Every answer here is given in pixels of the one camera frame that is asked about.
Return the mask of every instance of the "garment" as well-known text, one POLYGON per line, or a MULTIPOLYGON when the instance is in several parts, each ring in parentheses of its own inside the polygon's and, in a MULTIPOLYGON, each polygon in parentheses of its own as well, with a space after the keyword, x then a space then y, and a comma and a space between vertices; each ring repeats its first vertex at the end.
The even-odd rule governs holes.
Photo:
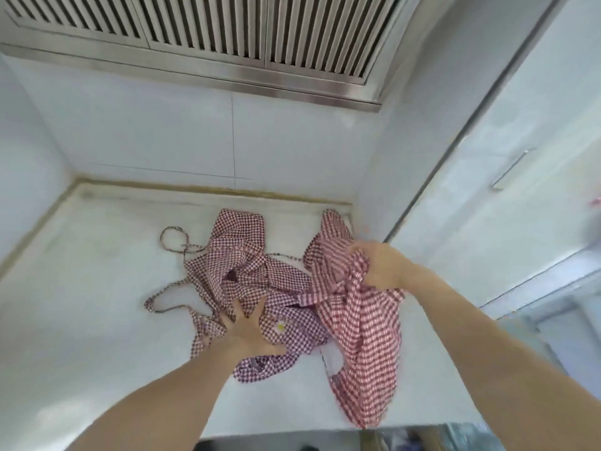
MULTIPOLYGON (((170 227, 182 232, 181 228, 170 227)), ((219 337, 225 333, 219 319, 224 311, 234 319, 232 299, 237 298, 246 314, 249 314, 266 295, 265 311, 259 320, 267 340, 286 345, 283 356, 259 356, 245 359, 234 370, 234 377, 241 382, 265 379, 292 367, 301 354, 308 354, 317 345, 325 343, 329 334, 311 308, 300 308, 298 296, 308 288, 309 276, 301 270, 269 257, 264 253, 265 226, 263 217, 251 212, 223 209, 214 224, 208 245, 202 248, 190 244, 186 235, 184 244, 184 267, 187 277, 169 286, 192 283, 201 299, 213 310, 206 317, 187 305, 186 308, 196 327, 191 357, 204 349, 203 336, 219 337), (185 260, 186 253, 204 253, 185 260)), ((144 304, 148 311, 156 310, 155 299, 164 288, 148 298, 144 304)))
POLYGON ((365 428, 379 424, 397 387, 398 305, 404 296, 363 285, 369 262, 360 251, 348 254, 351 242, 340 215, 325 211, 303 257, 312 278, 299 303, 315 306, 342 351, 344 366, 330 386, 347 417, 365 428))

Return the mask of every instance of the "person's right arm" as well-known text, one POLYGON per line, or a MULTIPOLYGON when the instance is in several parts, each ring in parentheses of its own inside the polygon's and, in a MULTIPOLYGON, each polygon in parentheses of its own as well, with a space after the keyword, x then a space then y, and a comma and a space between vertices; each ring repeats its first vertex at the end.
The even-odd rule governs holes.
POLYGON ((507 451, 601 449, 601 402, 576 381, 390 245, 356 242, 357 249, 370 260, 367 284, 415 296, 507 451))

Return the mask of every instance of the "gingham cloth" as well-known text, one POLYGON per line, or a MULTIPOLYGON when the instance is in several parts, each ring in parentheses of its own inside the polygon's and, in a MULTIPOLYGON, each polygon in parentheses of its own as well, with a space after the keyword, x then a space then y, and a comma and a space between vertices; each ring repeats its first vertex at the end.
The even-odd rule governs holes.
POLYGON ((245 359, 234 370, 234 377, 241 382, 265 379, 292 367, 301 354, 308 354, 317 345, 330 338, 311 308, 300 308, 298 295, 310 284, 310 278, 299 269, 273 259, 264 253, 265 226, 263 217, 256 213, 223 209, 213 227, 206 248, 190 244, 187 234, 182 251, 187 277, 172 283, 144 303, 148 311, 161 313, 174 308, 186 308, 196 327, 192 342, 191 357, 205 349, 203 336, 211 338, 225 334, 225 326, 219 319, 219 312, 225 311, 234 319, 232 299, 237 298, 248 315, 262 296, 267 296, 265 311, 259 320, 261 330, 267 340, 286 345, 283 356, 260 356, 245 359), (185 255, 206 250, 204 254, 191 260, 185 255), (187 305, 179 305, 166 310, 154 308, 155 299, 167 288, 192 283, 201 299, 213 310, 212 317, 203 316, 187 305))
POLYGON ((361 252, 349 257, 350 231, 333 210, 305 251, 311 292, 299 296, 317 314, 344 355, 330 386, 347 417, 360 428, 377 426, 397 387, 401 345, 400 290, 378 291, 362 284, 369 262, 361 252))

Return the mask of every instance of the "person's left hand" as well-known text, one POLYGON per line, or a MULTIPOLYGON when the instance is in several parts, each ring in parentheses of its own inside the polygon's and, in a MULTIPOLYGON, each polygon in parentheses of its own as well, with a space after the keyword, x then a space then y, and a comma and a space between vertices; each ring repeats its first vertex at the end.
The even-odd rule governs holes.
POLYGON ((267 298, 262 297, 259 303, 247 318, 244 310, 237 299, 234 299, 234 314, 236 321, 221 313, 221 321, 227 328, 227 333, 219 340, 220 343, 228 345, 241 360, 255 356, 283 355, 286 353, 284 345, 273 345, 265 340, 259 326, 259 317, 265 308, 267 298))

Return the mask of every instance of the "person's left arm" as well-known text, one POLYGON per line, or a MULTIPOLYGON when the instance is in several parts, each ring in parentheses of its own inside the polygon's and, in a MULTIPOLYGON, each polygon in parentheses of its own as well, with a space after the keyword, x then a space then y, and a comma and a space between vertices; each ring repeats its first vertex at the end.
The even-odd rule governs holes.
POLYGON ((265 340, 259 317, 261 299, 246 318, 234 301, 236 322, 221 315, 228 332, 210 348, 164 377, 129 394, 94 421, 67 451, 191 451, 217 397, 242 359, 285 354, 265 340))

